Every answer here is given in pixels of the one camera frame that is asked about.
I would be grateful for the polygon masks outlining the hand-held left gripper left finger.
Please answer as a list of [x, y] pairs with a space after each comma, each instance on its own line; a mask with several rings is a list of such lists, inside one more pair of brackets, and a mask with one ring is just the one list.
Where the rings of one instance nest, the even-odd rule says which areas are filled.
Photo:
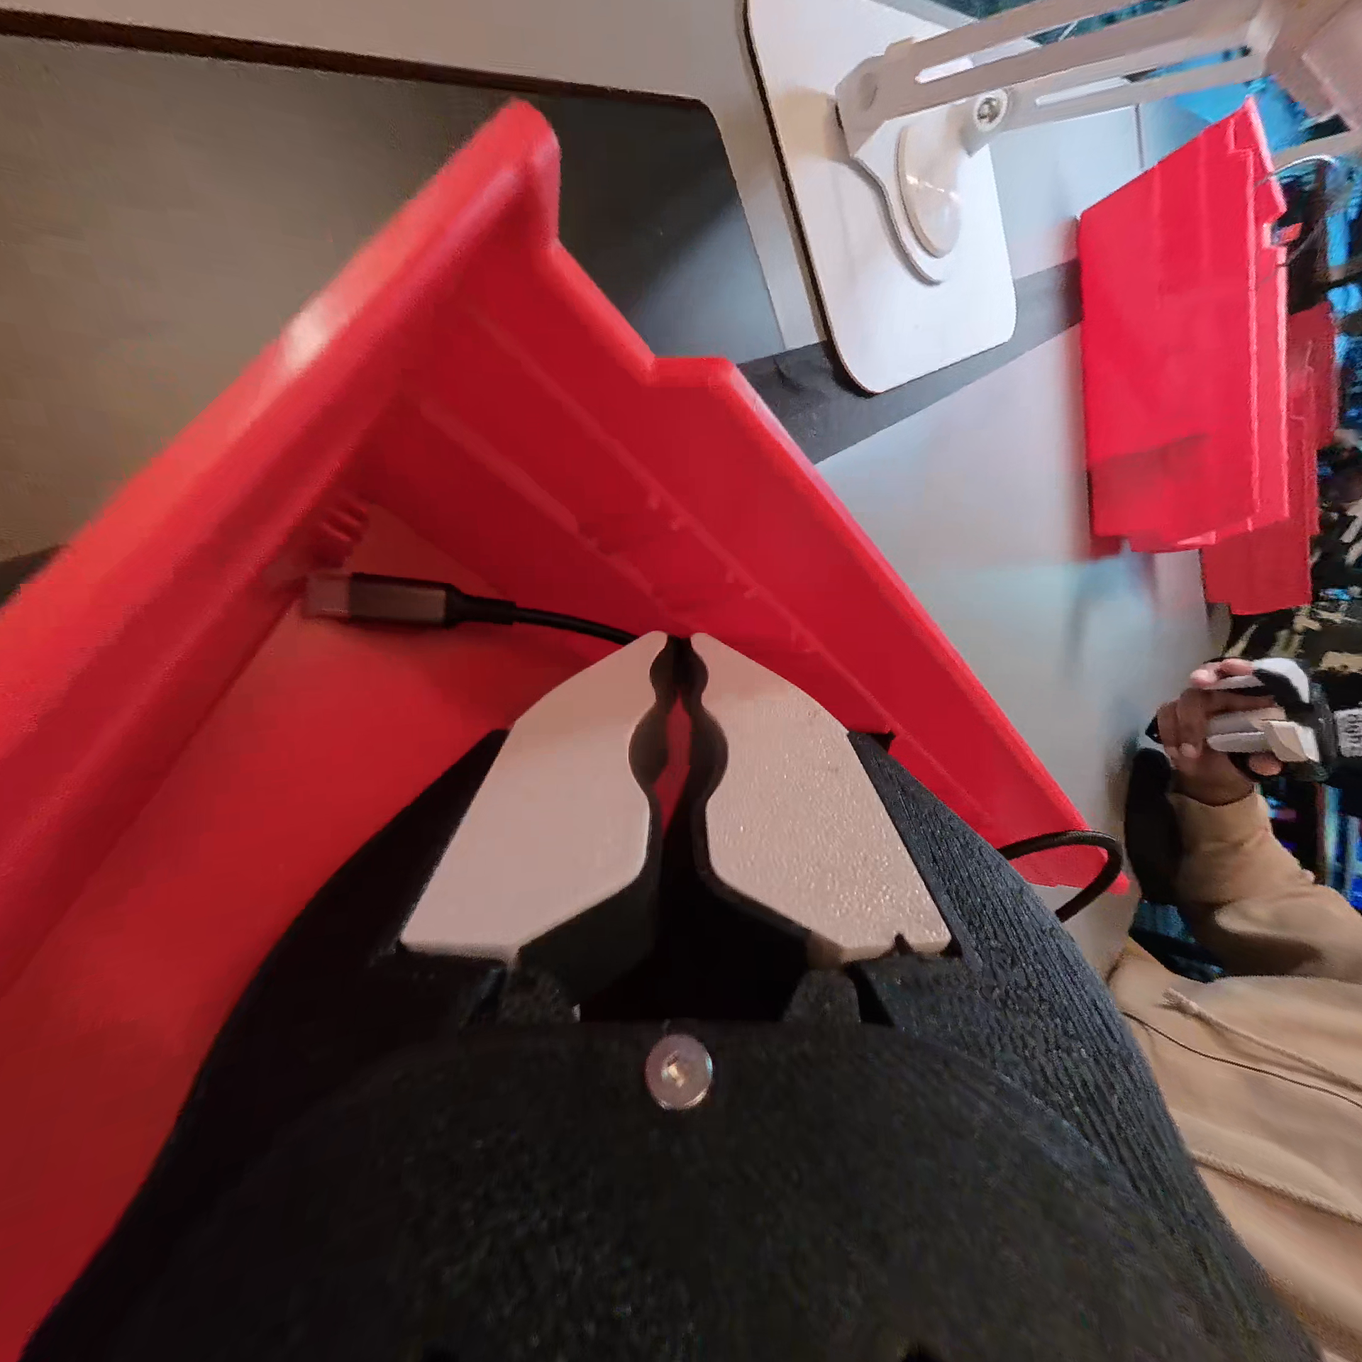
[[510, 967], [635, 967], [658, 936], [671, 641], [646, 634], [512, 725], [400, 946]]

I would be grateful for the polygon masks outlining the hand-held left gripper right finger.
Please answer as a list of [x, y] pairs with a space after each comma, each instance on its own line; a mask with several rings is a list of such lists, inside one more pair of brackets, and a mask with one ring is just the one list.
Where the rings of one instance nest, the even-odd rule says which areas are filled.
[[789, 930], [815, 967], [902, 946], [938, 957], [949, 931], [847, 730], [797, 686], [711, 636], [701, 715], [719, 740], [703, 800], [705, 861], [721, 892]]

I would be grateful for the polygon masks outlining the black cable grey plug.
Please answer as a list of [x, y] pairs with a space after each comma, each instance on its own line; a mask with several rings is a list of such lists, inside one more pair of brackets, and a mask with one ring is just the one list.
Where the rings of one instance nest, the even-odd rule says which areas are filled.
[[[463, 625], [533, 626], [593, 641], [625, 646], [636, 639], [623, 630], [570, 617], [560, 612], [520, 607], [458, 591], [452, 584], [398, 578], [379, 573], [312, 573], [302, 592], [302, 610], [312, 620], [354, 625], [392, 625], [453, 630]], [[1116, 887], [1125, 871], [1118, 842], [1102, 832], [1060, 831], [998, 847], [998, 855], [1014, 863], [1061, 850], [1089, 848], [1102, 857], [1099, 873], [1053, 910], [1066, 923], [1105, 892]]]

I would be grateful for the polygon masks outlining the red plastic bin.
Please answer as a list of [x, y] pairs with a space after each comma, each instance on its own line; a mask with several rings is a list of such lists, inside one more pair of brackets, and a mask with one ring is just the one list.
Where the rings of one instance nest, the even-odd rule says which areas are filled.
[[317, 889], [604, 654], [306, 620], [314, 571], [714, 636], [988, 845], [1086, 826], [739, 368], [654, 357], [557, 200], [549, 124], [504, 107], [2, 607], [2, 1359]]
[[1287, 518], [1283, 210], [1248, 98], [1081, 214], [1099, 540], [1199, 552]]
[[1298, 608], [1313, 599], [1311, 540], [1317, 531], [1317, 453], [1334, 441], [1337, 359], [1327, 300], [1285, 321], [1287, 516], [1201, 550], [1202, 595], [1233, 617]]

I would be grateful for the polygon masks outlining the person's right forearm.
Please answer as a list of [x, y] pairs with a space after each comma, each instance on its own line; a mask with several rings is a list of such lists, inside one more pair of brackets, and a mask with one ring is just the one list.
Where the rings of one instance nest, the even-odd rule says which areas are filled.
[[1360, 985], [1360, 917], [1275, 840], [1264, 798], [1168, 798], [1181, 844], [1176, 905], [1230, 977]]

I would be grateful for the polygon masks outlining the person's right hand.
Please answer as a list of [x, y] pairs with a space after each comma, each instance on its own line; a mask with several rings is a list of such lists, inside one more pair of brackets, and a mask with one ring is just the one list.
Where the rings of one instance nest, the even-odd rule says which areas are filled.
[[1189, 675], [1181, 694], [1157, 709], [1155, 735], [1172, 769], [1172, 785], [1181, 797], [1209, 808], [1230, 806], [1254, 793], [1254, 782], [1225, 756], [1206, 746], [1210, 719], [1222, 712], [1267, 706], [1266, 698], [1222, 690], [1228, 678], [1251, 677], [1253, 665], [1223, 659]]

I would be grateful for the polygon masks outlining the printed black cloth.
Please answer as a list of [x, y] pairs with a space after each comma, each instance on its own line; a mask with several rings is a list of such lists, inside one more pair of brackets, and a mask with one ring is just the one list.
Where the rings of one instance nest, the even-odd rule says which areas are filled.
[[1293, 659], [1356, 673], [1360, 655], [1360, 501], [1330, 506], [1309, 548], [1311, 599], [1301, 607], [1230, 617], [1227, 659]]

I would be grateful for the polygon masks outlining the white tablet stand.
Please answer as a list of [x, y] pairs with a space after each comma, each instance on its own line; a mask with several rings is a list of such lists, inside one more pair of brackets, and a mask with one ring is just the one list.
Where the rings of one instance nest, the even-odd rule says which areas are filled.
[[1358, 141], [1358, 4], [1022, 4], [954, 28], [889, 4], [745, 4], [829, 349], [878, 396], [1016, 325], [1001, 133], [1270, 77]]

